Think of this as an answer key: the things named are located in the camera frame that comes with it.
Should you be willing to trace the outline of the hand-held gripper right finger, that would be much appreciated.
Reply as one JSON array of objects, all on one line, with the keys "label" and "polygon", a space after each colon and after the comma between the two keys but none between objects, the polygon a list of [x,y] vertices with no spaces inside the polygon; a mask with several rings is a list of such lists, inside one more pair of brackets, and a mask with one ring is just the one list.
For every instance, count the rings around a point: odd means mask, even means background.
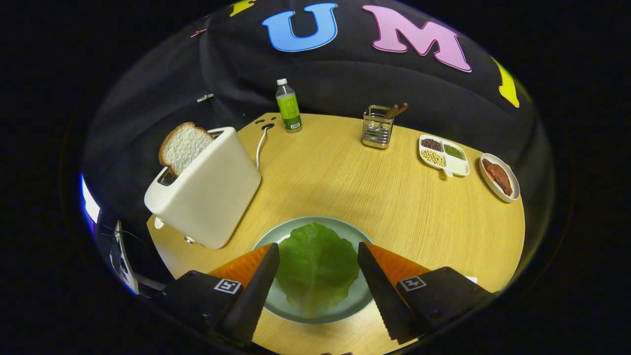
[{"label": "hand-held gripper right finger", "polygon": [[359,243],[357,261],[388,335],[399,344],[455,323],[492,297],[451,267],[431,270],[372,243]]}]

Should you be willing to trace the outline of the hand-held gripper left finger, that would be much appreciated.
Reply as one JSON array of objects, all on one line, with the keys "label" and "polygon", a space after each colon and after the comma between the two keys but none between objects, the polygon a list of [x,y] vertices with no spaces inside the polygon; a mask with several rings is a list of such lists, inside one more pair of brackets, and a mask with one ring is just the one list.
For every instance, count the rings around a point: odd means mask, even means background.
[{"label": "hand-held gripper left finger", "polygon": [[163,308],[207,339],[244,348],[280,264],[277,243],[263,245],[211,272],[190,270],[163,290]]}]

